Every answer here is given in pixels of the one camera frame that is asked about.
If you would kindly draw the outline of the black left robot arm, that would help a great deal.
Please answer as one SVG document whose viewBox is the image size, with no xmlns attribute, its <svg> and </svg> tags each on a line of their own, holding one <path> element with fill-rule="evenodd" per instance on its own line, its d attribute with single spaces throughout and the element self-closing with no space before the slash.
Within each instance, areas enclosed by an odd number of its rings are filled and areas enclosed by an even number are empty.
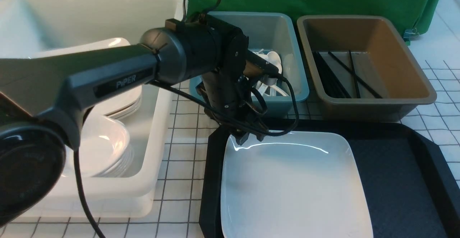
<svg viewBox="0 0 460 238">
<path fill-rule="evenodd" d="M 1 59 L 1 226 L 47 195 L 59 180 L 65 148 L 77 155 L 92 108 L 142 84 L 172 86 L 203 76 L 212 112 L 242 139 L 269 135 L 249 100 L 255 83 L 278 78 L 276 66 L 248 50 L 237 26 L 207 14 L 167 19 L 139 44 L 44 58 Z"/>
</svg>

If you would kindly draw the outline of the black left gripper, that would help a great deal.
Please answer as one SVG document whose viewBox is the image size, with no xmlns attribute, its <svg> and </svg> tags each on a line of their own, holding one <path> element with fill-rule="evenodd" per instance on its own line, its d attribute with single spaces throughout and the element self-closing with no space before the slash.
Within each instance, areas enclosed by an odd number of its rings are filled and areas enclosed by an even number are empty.
<svg viewBox="0 0 460 238">
<path fill-rule="evenodd" d="M 205 113 L 243 145 L 250 134 L 262 142 L 269 133 L 262 117 L 268 111 L 256 84 L 268 74 L 265 60 L 231 46 L 222 52 L 216 69 L 202 75 L 200 95 L 209 105 Z"/>
</svg>

